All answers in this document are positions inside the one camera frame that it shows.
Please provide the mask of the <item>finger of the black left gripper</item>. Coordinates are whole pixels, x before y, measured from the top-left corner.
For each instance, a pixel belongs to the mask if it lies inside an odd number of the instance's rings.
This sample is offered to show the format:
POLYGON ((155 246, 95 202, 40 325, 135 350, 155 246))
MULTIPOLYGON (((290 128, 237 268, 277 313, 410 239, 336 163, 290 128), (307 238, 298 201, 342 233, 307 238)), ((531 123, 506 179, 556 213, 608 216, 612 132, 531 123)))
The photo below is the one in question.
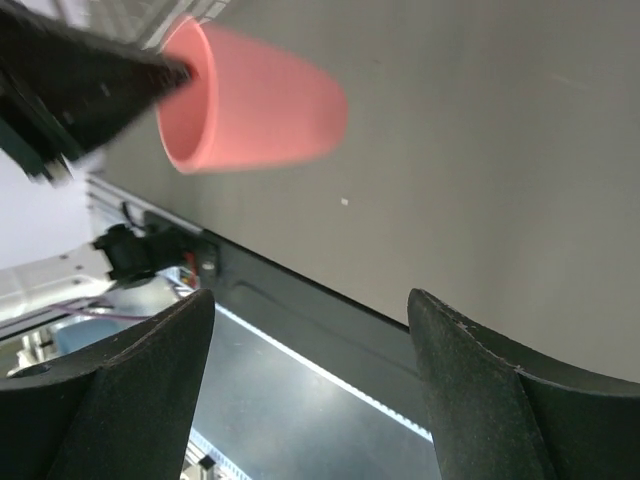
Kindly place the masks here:
POLYGON ((194 76, 188 63, 157 49, 4 1, 1 149, 31 180, 56 183, 194 76))

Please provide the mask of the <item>pink plastic cup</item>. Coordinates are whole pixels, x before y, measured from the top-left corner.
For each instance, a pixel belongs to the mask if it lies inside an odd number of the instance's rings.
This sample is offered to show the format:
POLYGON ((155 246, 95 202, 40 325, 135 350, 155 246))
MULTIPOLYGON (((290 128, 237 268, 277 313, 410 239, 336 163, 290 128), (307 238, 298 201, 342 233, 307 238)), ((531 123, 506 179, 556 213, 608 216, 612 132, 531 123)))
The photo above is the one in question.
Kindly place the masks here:
POLYGON ((156 110, 164 150, 183 173, 297 164, 344 138, 344 90, 305 59, 192 17, 174 24, 162 51, 193 76, 156 110))

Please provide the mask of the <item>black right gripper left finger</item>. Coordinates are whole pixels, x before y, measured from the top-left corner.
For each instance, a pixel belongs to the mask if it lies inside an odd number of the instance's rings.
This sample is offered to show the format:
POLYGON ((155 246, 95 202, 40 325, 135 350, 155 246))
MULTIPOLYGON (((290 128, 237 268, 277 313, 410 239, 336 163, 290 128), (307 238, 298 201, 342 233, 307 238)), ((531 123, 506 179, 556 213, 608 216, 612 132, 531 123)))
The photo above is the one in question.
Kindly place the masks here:
POLYGON ((2 478, 179 478, 214 317, 201 289, 2 380, 2 478))

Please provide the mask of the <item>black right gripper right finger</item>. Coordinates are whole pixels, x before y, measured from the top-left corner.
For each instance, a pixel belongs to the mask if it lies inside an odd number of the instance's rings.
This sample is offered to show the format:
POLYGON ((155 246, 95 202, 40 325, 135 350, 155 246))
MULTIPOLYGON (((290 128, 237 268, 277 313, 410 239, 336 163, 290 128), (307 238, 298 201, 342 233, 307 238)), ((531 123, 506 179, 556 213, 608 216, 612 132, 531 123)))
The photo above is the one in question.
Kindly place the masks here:
POLYGON ((638 478, 638 384, 539 353, 424 290, 407 315, 442 478, 638 478))

